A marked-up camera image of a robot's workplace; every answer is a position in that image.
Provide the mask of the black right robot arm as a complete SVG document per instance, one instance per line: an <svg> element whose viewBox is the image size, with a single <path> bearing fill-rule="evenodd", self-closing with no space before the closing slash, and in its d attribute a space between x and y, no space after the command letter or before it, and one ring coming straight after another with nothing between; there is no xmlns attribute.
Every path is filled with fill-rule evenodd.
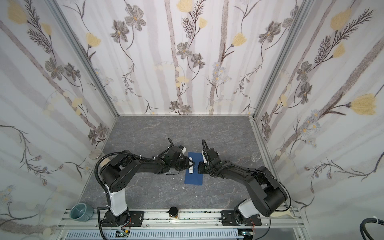
<svg viewBox="0 0 384 240"><path fill-rule="evenodd" d="M282 184L266 167L251 169L221 160L214 148L203 147L202 156L206 162L199 163L198 173L230 179L246 187L249 198L234 208L235 222L239 225L245 225L255 215L269 217L289 199Z"/></svg>

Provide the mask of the white glue stick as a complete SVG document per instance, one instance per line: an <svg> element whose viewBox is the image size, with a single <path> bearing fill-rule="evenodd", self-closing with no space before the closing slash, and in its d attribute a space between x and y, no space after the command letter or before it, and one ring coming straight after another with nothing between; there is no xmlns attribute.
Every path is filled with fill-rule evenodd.
<svg viewBox="0 0 384 240"><path fill-rule="evenodd" d="M194 173L194 161L192 157L189 157L189 174Z"/></svg>

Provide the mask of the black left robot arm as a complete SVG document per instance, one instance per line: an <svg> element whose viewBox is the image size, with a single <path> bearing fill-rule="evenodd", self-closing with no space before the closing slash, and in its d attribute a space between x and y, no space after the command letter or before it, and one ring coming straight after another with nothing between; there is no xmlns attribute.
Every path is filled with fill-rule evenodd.
<svg viewBox="0 0 384 240"><path fill-rule="evenodd" d="M126 187L137 173L163 175L171 169L187 171L195 162L185 156L186 148L171 144L159 155L146 158L130 151L114 152L99 159L94 175L107 198L106 207L98 207L99 228L125 227L132 223L126 201Z"/></svg>

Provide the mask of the dark blue envelope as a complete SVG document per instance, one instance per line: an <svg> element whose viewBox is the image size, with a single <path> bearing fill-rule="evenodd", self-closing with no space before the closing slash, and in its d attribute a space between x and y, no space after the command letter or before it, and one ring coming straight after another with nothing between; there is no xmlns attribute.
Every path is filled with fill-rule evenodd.
<svg viewBox="0 0 384 240"><path fill-rule="evenodd" d="M194 173L189 174L189 169L186 170L184 184L202 186L203 185L203 175L198 173L198 169L199 169L199 163L204 163L203 162L203 156L201 153L189 152L188 158L189 157L192 157L193 161L195 163Z"/></svg>

